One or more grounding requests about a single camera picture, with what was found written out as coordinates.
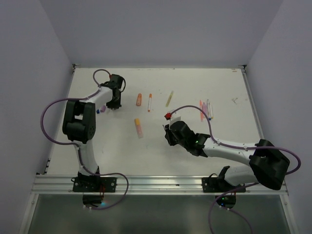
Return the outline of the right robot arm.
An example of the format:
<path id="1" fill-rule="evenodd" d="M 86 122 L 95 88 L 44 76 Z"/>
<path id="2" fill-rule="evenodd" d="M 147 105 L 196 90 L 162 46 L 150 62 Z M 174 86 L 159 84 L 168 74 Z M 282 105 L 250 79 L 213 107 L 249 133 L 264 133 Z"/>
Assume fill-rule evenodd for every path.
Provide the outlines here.
<path id="1" fill-rule="evenodd" d="M 218 176 L 208 180 L 214 192 L 226 192 L 242 187 L 246 183 L 260 183 L 280 190 L 287 173 L 290 160 L 264 139 L 256 144 L 236 144 L 234 148 L 216 143 L 208 134 L 192 131 L 184 121 L 176 121 L 164 126 L 165 138 L 171 146 L 180 145 L 194 156 L 218 157 L 235 162 L 239 166 L 224 166 Z"/>

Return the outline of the yellow green slim highlighter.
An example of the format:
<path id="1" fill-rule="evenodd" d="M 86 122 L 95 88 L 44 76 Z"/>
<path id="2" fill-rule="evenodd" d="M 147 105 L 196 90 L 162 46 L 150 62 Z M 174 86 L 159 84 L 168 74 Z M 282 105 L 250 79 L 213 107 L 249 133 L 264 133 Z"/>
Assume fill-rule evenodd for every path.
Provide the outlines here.
<path id="1" fill-rule="evenodd" d="M 170 94 L 169 94 L 169 97 L 168 97 L 168 100 L 167 100 L 167 102 L 166 102 L 165 107 L 169 107 L 169 104 L 170 104 L 170 102 L 171 102 L 171 99 L 172 99 L 172 97 L 173 97 L 173 94 L 174 94 L 174 91 L 171 91 Z"/>

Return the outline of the blue white marker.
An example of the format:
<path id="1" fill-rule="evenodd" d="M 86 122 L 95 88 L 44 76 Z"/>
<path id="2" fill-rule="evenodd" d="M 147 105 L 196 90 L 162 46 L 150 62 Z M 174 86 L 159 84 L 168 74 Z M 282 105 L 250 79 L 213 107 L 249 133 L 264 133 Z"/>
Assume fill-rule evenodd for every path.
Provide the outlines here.
<path id="1" fill-rule="evenodd" d="M 209 99 L 207 99 L 206 105 L 207 105 L 207 113 L 208 113 L 209 120 L 212 120 L 213 115 L 211 112 L 211 103 L 210 103 Z"/>

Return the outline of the yellow white marker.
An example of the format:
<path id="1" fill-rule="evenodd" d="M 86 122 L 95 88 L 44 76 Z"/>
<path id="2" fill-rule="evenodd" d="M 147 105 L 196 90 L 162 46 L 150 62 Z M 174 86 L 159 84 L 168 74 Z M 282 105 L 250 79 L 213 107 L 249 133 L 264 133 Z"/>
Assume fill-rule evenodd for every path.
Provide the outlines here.
<path id="1" fill-rule="evenodd" d="M 213 115 L 213 107 L 212 107 L 212 104 L 211 102 L 209 102 L 209 112 L 210 112 L 210 119 L 213 119 L 214 118 L 214 115 Z"/>

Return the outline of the yellow capped pink highlighter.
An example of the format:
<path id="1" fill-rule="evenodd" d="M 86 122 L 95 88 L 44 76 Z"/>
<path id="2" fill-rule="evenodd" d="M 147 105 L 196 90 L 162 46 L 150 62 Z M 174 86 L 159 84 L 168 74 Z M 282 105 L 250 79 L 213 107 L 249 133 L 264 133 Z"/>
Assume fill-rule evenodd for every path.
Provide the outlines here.
<path id="1" fill-rule="evenodd" d="M 139 118 L 135 118 L 135 127 L 136 127 L 136 132 L 137 132 L 138 138 L 143 138 L 143 131 L 142 131 L 142 128 L 140 125 Z"/>

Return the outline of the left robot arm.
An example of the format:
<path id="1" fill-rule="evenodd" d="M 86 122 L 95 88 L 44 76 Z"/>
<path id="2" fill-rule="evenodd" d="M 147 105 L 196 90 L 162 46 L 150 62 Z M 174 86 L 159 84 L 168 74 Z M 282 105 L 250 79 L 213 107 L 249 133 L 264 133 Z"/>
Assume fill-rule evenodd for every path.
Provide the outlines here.
<path id="1" fill-rule="evenodd" d="M 74 192 L 103 194 L 116 190 L 116 177 L 100 176 L 92 139 L 96 133 L 97 110 L 103 106 L 111 110 L 119 109 L 125 85 L 122 76 L 113 74 L 109 81 L 98 85 L 94 94 L 66 103 L 62 131 L 74 144 L 79 163 L 78 175 L 72 178 Z"/>

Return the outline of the orange capped white marker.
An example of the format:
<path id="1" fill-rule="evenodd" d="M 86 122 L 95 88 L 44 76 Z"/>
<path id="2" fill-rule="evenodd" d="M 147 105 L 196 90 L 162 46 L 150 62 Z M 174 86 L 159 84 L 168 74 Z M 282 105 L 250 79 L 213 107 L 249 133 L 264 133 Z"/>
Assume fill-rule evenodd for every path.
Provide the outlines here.
<path id="1" fill-rule="evenodd" d="M 149 94 L 149 99 L 148 99 L 148 112 L 151 111 L 151 104 L 152 104 L 152 94 Z"/>

